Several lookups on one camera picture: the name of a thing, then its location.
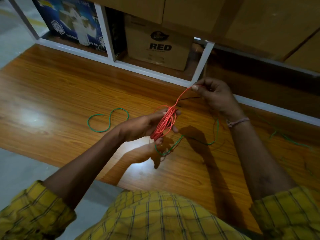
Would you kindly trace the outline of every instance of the person's right hand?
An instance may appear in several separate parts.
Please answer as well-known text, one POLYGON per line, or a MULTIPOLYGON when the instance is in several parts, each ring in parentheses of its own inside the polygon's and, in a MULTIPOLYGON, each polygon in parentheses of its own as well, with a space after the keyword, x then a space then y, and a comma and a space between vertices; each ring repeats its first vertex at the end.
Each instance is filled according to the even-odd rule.
POLYGON ((192 86, 192 90, 200 94, 210 107, 218 110, 230 122, 246 117, 229 86, 215 78, 203 78, 192 86))

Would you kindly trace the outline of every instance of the brown cardboard box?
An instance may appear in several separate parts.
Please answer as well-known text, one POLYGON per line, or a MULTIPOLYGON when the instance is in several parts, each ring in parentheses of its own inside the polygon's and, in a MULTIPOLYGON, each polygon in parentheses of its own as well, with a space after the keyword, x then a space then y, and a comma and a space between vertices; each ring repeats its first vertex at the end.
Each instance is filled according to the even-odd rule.
POLYGON ((131 58, 184 70, 193 37, 131 15, 125 16, 128 55, 131 58))
POLYGON ((161 24, 165 0, 89 0, 161 24))
POLYGON ((281 60, 320 27, 320 0, 166 0, 162 26, 281 60))
POLYGON ((320 73, 320 32, 294 52, 285 63, 320 73))

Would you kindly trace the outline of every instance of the hand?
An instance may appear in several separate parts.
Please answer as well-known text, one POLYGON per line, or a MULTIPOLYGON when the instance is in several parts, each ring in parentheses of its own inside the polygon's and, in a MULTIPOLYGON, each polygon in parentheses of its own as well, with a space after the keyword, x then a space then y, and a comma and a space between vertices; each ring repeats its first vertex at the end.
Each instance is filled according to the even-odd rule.
POLYGON ((200 94, 210 107, 218 110, 229 121, 235 122, 246 117, 229 86, 224 81, 215 78, 203 78, 192 86, 192 90, 200 94))
MULTIPOLYGON (((155 113, 143 115, 134 119, 122 122, 115 129, 119 129, 120 133, 124 136, 125 141, 134 141, 144 136, 150 136, 157 128, 158 123, 167 112, 166 109, 159 110, 155 113)), ((177 110, 176 115, 181 115, 181 111, 177 110)), ((174 133, 178 133, 178 129, 172 126, 174 133)), ((155 141, 156 145, 163 142, 163 137, 155 141)))

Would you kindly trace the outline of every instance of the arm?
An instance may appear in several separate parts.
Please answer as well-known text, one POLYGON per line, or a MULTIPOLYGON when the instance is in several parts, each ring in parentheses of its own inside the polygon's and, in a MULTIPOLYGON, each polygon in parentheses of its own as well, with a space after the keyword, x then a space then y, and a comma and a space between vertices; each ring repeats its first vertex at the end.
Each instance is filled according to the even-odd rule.
MULTIPOLYGON (((166 110, 116 126, 44 182, 36 181, 0 212, 0 238, 54 239, 75 220, 78 205, 98 173, 125 141, 150 136, 166 110)), ((163 138, 155 143, 161 144, 163 138)))
MULTIPOLYGON (((223 81, 205 78, 193 90, 229 121, 246 117, 223 81)), ((297 187, 263 145, 250 121, 235 125, 230 132, 254 201, 251 212, 265 238, 319 239, 320 211, 308 189, 297 187)))
MULTIPOLYGON (((235 122, 246 117, 223 81, 206 78, 198 81, 193 90, 195 88, 213 109, 217 109, 229 121, 235 122)), ((250 121, 239 123, 230 131, 253 200, 297 186, 263 145, 250 121)))

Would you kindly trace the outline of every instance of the dabur logo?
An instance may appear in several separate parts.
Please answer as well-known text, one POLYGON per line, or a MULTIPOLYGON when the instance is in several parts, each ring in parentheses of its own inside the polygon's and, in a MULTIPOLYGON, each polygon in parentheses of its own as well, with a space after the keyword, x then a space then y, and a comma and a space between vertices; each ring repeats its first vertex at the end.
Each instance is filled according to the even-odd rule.
POLYGON ((165 41, 167 40, 169 37, 169 35, 164 34, 161 31, 154 31, 151 34, 151 39, 155 40, 155 41, 165 41))
MULTIPOLYGON (((151 33, 150 36, 155 41, 165 41, 169 37, 169 35, 161 32, 161 31, 154 31, 154 32, 151 33)), ((168 45, 168 44, 150 43, 149 49, 160 50, 160 51, 169 51, 169 50, 172 49, 172 46, 168 45)))

